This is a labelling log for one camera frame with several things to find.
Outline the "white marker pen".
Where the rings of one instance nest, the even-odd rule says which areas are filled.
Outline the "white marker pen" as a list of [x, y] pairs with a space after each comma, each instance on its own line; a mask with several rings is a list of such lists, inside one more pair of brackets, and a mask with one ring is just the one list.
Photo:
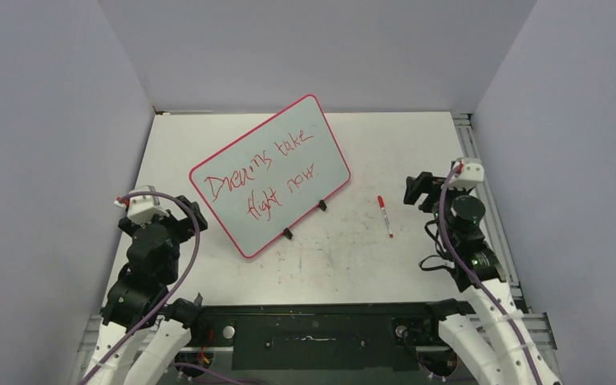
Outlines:
[[381, 209], [381, 212], [382, 212], [382, 215], [383, 215], [385, 226], [387, 228], [388, 236], [389, 236], [389, 238], [393, 238], [394, 234], [393, 234], [393, 231], [392, 231], [391, 222], [390, 222], [389, 217], [387, 215], [387, 210], [386, 210], [385, 207], [381, 207], [380, 209]]

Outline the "pink framed whiteboard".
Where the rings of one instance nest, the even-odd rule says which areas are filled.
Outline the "pink framed whiteboard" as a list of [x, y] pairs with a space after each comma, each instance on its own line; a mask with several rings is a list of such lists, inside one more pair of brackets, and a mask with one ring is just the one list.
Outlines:
[[244, 258], [255, 257], [351, 179], [315, 95], [227, 144], [188, 175]]

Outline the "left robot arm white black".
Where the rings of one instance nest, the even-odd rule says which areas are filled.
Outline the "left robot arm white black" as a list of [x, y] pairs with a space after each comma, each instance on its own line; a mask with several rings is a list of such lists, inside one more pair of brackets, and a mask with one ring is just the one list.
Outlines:
[[185, 344], [201, 343], [207, 323], [200, 318], [202, 297], [168, 300], [182, 285], [180, 245], [194, 240], [208, 222], [199, 205], [146, 186], [118, 197], [118, 222], [130, 238], [127, 262], [107, 292], [93, 354], [82, 384], [154, 384], [168, 358]]

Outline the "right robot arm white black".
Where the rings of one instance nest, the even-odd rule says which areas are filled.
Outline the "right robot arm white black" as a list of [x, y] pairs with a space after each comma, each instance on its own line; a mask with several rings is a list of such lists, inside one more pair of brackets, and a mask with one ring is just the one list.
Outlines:
[[486, 214], [471, 191], [481, 177], [466, 179], [459, 167], [446, 177], [421, 172], [406, 179], [403, 202], [432, 214], [431, 235], [457, 289], [480, 320], [470, 323], [457, 300], [433, 302], [421, 322], [423, 336], [444, 342], [479, 384], [559, 384], [518, 309], [501, 264], [480, 230]]

